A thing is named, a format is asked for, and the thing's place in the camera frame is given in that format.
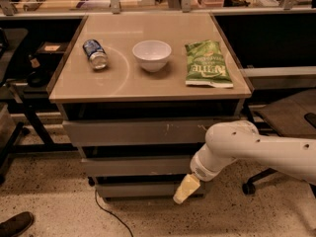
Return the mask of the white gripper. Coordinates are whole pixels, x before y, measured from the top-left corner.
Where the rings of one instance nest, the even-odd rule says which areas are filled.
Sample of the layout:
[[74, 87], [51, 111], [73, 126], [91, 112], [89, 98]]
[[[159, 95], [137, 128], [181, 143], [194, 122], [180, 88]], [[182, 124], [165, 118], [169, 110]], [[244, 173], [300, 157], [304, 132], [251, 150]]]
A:
[[183, 203], [199, 187], [200, 181], [209, 182], [225, 167], [234, 163], [236, 158], [218, 156], [206, 144], [194, 155], [190, 168], [193, 174], [187, 174], [178, 186], [173, 200], [177, 204]]

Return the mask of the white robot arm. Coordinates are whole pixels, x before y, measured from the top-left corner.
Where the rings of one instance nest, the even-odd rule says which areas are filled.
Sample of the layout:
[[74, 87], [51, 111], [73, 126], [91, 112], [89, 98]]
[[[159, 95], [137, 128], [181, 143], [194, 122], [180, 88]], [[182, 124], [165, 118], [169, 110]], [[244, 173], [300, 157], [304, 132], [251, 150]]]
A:
[[290, 177], [316, 185], [316, 140], [260, 135], [249, 121], [238, 120], [212, 125], [205, 144], [194, 155], [187, 174], [173, 200], [184, 202], [199, 187], [209, 182], [238, 159], [254, 159]]

